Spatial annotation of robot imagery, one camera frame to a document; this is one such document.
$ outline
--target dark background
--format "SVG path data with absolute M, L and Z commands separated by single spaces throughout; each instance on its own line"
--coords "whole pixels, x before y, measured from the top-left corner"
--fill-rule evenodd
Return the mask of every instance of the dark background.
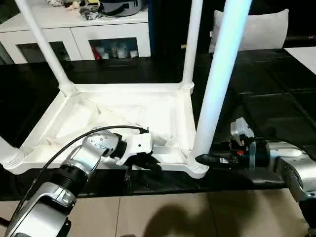
M 209 33 L 213 29 L 214 10 L 223 11 L 224 0 L 204 0 L 197 51 L 208 52 Z M 249 15 L 276 13 L 289 9 L 289 25 L 284 47 L 316 45 L 313 1 L 310 0 L 253 0 Z M 174 56 L 186 44 L 191 0 L 150 0 L 150 31 L 154 56 Z

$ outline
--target white countertop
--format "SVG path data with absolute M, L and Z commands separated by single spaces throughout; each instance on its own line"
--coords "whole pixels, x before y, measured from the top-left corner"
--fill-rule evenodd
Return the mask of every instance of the white countertop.
M 316 47 L 286 48 L 285 50 L 316 74 Z
M 148 9 L 126 17 L 102 17 L 96 20 L 87 21 L 81 17 L 79 10 L 68 11 L 65 7 L 53 7 L 49 4 L 36 5 L 32 11 L 43 29 L 62 28 L 62 27 L 79 27 L 79 26 L 98 26 L 98 25 L 115 25 L 130 23 L 147 23 Z M 24 17 L 21 13 L 10 18 L 0 25 L 0 32 L 24 31 L 28 30 Z

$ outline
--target reflective surface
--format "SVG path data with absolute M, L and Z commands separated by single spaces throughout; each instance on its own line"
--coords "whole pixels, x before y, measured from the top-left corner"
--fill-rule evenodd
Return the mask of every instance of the reflective surface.
M 65 49 L 64 44 L 59 42 L 50 42 L 59 61 L 70 61 L 68 52 Z M 26 43 L 17 45 L 21 53 L 25 57 L 28 63 L 42 63 L 46 62 L 44 55 L 42 54 L 37 43 Z
M 5 65 L 5 64 L 14 64 L 14 62 L 0 42 L 0 65 Z
M 89 40 L 96 60 L 138 57 L 136 38 Z

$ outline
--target white cabinet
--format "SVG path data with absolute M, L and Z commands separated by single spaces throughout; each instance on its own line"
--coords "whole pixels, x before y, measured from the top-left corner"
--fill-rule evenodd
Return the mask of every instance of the white cabinet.
M 70 28 L 43 31 L 60 60 L 81 60 Z M 0 42 L 16 64 L 45 61 L 31 31 L 0 33 Z
M 71 31 L 83 60 L 95 59 L 92 49 L 109 58 L 151 55 L 147 23 L 73 27 Z
M 61 61 L 151 55 L 147 9 L 133 16 L 87 21 L 77 10 L 43 3 L 32 11 Z M 21 14 L 0 25 L 0 43 L 14 63 L 45 61 Z

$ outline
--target black cable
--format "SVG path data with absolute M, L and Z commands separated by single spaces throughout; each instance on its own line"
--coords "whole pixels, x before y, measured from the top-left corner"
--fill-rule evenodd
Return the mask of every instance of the black cable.
M 84 138 L 87 135 L 90 135 L 92 133 L 95 132 L 99 132 L 99 131 L 103 131 L 103 130 L 107 130 L 107 129 L 114 129 L 114 128 L 128 128 L 128 129 L 137 129 L 139 130 L 140 133 L 147 133 L 149 132 L 148 130 L 142 128 L 142 127 L 136 127 L 136 126 L 128 126 L 128 125 L 116 125 L 116 126 L 107 126 L 107 127 L 101 127 L 101 128 L 97 128 L 95 130 L 91 130 L 89 132 L 86 132 L 85 134 L 75 138 L 74 140 L 72 140 L 70 143 L 68 143 L 67 145 L 65 145 L 59 152 L 57 152 L 39 171 L 39 173 L 37 174 L 36 178 L 33 180 L 31 186 L 28 188 L 28 190 L 26 191 L 25 195 L 23 196 L 23 198 L 20 200 L 18 206 L 16 207 L 11 220 L 12 221 L 15 216 L 19 213 L 19 211 L 21 210 L 24 202 L 26 201 L 28 195 L 30 194 L 32 188 L 34 187 L 35 183 L 39 180 L 39 178 L 41 177 L 41 175 L 43 174 L 43 172 L 47 169 L 47 167 L 60 155 L 62 154 L 68 147 L 70 147 L 73 143 L 75 143 L 76 141 L 80 140 L 81 138 Z

